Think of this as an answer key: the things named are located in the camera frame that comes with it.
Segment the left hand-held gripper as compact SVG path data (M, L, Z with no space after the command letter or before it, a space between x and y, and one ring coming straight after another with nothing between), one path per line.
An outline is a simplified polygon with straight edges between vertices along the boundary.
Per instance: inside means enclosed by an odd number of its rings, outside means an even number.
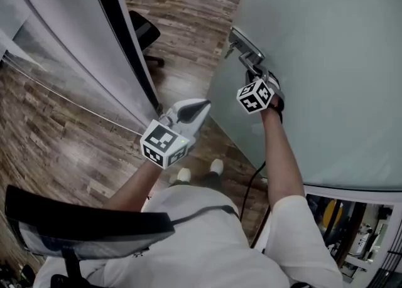
M195 144L196 135L211 109L207 99L186 99L175 103L159 119L152 120L140 139L142 155L167 169Z

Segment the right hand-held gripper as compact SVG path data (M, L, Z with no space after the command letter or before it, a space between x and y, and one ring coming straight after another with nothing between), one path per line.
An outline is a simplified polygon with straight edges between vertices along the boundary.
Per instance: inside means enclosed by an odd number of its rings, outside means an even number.
M246 71L246 84L237 91L236 99L248 114L260 112L268 107L282 113L270 104L275 94L283 101L285 99L279 81L263 65L253 65L253 73Z

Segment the silver door lever handle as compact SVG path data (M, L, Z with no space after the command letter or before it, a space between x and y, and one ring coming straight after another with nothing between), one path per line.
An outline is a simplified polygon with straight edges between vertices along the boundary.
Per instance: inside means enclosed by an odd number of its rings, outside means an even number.
M246 70L253 73L253 65L260 65L265 59L263 52L239 28L231 28L228 40L229 43L235 40L239 42L236 48L240 52L238 59Z

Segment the frosted glass door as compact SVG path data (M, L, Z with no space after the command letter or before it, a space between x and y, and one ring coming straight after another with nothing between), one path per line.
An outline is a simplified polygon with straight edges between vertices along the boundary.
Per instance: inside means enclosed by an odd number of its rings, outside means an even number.
M402 190L402 0L241 0L306 184Z

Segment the person's left forearm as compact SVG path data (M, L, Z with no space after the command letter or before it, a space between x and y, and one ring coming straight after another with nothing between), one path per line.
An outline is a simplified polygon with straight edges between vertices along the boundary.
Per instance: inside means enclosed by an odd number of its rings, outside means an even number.
M162 168L145 161L138 170L113 194L102 207L106 210L140 212Z

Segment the person's right forearm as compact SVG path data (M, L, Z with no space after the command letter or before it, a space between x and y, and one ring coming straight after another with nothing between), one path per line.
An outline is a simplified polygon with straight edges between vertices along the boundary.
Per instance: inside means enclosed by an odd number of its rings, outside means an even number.
M271 108L261 112L264 127L269 205L288 196L305 196L302 176L280 121Z

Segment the person's right hand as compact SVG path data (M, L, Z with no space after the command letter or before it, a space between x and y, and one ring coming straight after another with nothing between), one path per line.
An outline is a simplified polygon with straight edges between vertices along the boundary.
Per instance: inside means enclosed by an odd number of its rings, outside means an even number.
M283 111L284 109L284 101L281 97L278 95L274 95L273 98L271 99L270 104L274 107L276 107L280 112Z

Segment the small metal key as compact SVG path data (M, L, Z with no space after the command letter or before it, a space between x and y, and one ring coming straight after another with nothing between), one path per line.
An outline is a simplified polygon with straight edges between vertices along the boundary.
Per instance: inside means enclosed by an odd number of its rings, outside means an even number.
M227 52L224 56L225 59L227 59L231 55L231 53L237 48L238 43L239 42L235 40L229 44Z

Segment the person's white left shoe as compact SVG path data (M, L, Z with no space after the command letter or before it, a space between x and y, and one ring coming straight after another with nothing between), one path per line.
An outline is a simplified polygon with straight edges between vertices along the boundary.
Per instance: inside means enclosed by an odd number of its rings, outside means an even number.
M170 179L170 186L178 184L189 184L191 182L191 171L188 168L181 168L181 170Z

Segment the person's black trousers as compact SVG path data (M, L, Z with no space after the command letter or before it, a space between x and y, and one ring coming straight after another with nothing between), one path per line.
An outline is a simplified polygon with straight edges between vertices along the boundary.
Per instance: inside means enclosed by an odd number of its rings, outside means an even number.
M209 188L220 193L224 192L224 187L222 185L222 180L220 175L216 172L208 172L203 176L197 176L193 181L180 181L177 179L173 182L170 187L178 186L178 185L190 185L190 186L198 186L203 188Z

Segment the black office chair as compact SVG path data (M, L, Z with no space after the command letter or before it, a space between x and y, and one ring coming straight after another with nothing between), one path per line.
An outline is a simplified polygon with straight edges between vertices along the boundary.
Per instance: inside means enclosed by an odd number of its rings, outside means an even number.
M159 29L136 11L129 10L129 16L141 51L147 49L161 35Z

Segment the frosted glass partition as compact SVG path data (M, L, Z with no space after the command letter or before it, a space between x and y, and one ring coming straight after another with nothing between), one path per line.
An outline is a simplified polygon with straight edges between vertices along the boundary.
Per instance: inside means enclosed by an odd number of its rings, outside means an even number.
M0 0L0 60L135 134L158 117L100 0Z

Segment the black chest-mounted monitor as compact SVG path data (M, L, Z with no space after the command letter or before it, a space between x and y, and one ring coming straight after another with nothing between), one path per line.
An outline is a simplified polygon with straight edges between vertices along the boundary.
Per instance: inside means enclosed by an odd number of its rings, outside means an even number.
M9 185L4 213L19 244L49 257L119 259L173 235L166 213L91 208L51 200Z

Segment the yellow round object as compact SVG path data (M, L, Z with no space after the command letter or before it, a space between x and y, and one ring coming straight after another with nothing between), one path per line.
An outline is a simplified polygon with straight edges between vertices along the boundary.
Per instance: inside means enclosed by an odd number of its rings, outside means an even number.
M343 204L339 200L331 200L323 214L323 226L328 228L330 224L336 226L342 216Z

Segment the black metal railing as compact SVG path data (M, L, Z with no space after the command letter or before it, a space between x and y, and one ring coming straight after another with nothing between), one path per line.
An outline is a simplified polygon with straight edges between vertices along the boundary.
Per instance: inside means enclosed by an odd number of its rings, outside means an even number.
M387 251L385 261L383 262L376 281L375 288L385 288L389 278L394 274L400 260L402 259L402 223L399 225L397 235Z

